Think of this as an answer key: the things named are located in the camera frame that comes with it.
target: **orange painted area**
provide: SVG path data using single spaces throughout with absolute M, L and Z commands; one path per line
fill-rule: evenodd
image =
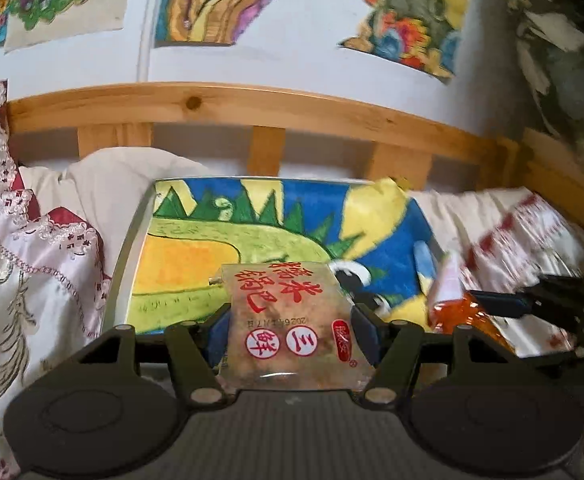
M 239 262 L 230 244 L 148 235 L 136 270 L 133 294 L 200 288 L 222 264 Z

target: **orange snack package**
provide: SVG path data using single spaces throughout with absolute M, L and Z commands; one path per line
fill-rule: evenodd
M 327 265 L 234 264 L 222 274 L 232 298 L 227 362 L 219 373 L 227 391 L 363 389 L 374 368 Z

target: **wooden bed frame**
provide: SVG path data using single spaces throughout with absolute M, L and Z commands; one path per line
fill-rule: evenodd
M 584 174 L 556 141 L 477 137 L 404 112 L 292 90 L 211 83 L 136 83 L 53 92 L 8 103 L 12 136 L 76 128 L 81 158 L 100 148 L 151 146 L 154 123 L 252 126 L 248 171 L 276 176 L 285 130 L 367 140 L 365 172 L 427 182 L 435 156 L 478 166 L 477 189 L 525 186 L 584 228 Z

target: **wood knot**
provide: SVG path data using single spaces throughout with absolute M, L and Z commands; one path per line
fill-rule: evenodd
M 198 108 L 201 107 L 201 104 L 203 104 L 203 100 L 197 95 L 192 95 L 187 98 L 187 101 L 185 101 L 185 108 L 188 110 L 198 110 Z

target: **white pipe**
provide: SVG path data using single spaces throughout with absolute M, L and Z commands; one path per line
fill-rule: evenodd
M 147 0 L 145 17 L 142 22 L 140 34 L 140 47 L 138 52 L 138 65 L 136 69 L 136 81 L 147 81 L 150 71 L 150 52 L 154 44 L 156 18 L 160 9 L 160 0 Z

